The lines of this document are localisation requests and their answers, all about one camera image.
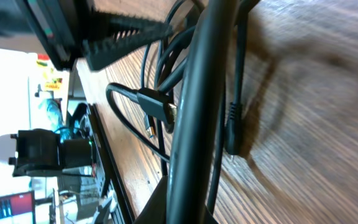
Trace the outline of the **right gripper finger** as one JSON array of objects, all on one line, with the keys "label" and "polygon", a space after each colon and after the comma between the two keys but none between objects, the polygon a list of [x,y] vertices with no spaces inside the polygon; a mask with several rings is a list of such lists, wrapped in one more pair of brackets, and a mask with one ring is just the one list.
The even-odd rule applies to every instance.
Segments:
[{"label": "right gripper finger", "polygon": [[167,176],[163,176],[134,224],[164,224],[167,209]]}]

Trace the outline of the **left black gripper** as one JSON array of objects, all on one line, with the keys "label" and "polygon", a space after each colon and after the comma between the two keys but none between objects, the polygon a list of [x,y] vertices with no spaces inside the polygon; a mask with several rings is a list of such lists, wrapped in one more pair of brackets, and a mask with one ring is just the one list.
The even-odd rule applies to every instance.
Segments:
[{"label": "left black gripper", "polygon": [[94,11],[93,0],[16,0],[22,15],[57,70],[71,70],[82,57],[81,44],[89,37],[123,31],[128,36],[83,41],[83,55],[92,71],[99,71],[131,52],[173,34],[169,24],[143,17]]}]

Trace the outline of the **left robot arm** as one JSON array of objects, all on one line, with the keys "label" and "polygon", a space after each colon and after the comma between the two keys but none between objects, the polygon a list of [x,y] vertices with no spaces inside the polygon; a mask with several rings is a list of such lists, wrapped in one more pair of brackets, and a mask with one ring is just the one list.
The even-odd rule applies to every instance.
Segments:
[{"label": "left robot arm", "polygon": [[[70,71],[79,58],[101,70],[138,48],[173,34],[170,24],[98,11],[93,1],[0,1],[0,37],[31,35],[59,71]],[[19,131],[17,156],[9,158],[13,175],[53,177],[63,170],[91,166],[96,149],[88,133],[62,140],[54,131]]]}]

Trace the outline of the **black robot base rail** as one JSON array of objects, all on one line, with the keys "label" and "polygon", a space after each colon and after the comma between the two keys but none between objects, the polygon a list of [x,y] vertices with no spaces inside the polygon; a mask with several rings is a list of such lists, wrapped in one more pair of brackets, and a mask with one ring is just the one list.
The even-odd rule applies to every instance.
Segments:
[{"label": "black robot base rail", "polygon": [[95,104],[88,105],[87,116],[94,147],[93,170],[98,193],[109,201],[107,212],[113,223],[133,223],[135,215]]}]

